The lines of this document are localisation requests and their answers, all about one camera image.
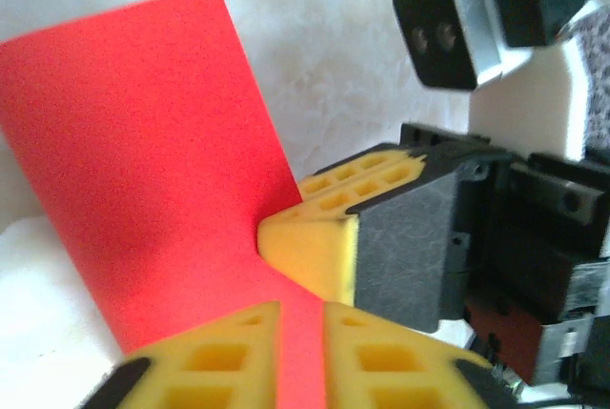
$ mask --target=red foam sheet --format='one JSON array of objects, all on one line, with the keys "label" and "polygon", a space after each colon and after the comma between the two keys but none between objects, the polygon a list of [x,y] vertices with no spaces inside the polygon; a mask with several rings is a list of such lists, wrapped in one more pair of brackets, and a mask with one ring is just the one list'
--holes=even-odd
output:
[{"label": "red foam sheet", "polygon": [[280,299],[279,407],[324,407],[321,302],[256,252],[299,195],[224,1],[14,39],[0,77],[0,124],[123,349]]}]

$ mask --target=white plastic part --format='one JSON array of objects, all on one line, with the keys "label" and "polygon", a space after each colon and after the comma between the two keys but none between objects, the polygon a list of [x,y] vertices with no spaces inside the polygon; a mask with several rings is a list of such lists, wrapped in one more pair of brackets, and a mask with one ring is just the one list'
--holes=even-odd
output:
[{"label": "white plastic part", "polygon": [[469,132],[523,156],[580,160],[590,88],[578,38],[537,51],[522,69],[472,94]]}]

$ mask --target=cable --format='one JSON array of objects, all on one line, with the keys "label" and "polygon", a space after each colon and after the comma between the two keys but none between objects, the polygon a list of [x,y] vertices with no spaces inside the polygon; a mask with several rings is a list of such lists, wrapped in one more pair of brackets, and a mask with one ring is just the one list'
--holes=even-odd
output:
[{"label": "cable", "polygon": [[542,407],[576,406],[582,404],[579,398],[559,398],[547,399],[545,401],[522,402],[518,405],[519,409],[539,409]]}]

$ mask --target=yellow foam block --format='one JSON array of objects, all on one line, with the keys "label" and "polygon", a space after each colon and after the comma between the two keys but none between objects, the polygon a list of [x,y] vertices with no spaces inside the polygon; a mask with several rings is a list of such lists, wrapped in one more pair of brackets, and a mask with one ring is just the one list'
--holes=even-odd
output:
[{"label": "yellow foam block", "polygon": [[278,318],[260,304],[138,350],[152,365],[120,409],[274,408]]},{"label": "yellow foam block", "polygon": [[329,409],[486,409],[453,365],[483,358],[340,303],[327,303]]},{"label": "yellow foam block", "polygon": [[424,157],[386,150],[306,177],[298,184],[303,202],[258,226],[260,255],[319,297],[353,305],[358,217],[347,211],[416,180],[424,166]]}]

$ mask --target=gray fabric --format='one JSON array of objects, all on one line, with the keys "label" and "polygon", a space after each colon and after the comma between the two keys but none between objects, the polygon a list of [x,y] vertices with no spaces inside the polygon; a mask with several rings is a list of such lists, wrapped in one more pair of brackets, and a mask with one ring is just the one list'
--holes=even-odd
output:
[{"label": "gray fabric", "polygon": [[610,9],[584,18],[574,28],[582,38],[593,87],[589,96],[586,145],[610,148]]},{"label": "gray fabric", "polygon": [[456,173],[360,212],[355,306],[419,331],[438,328]]}]

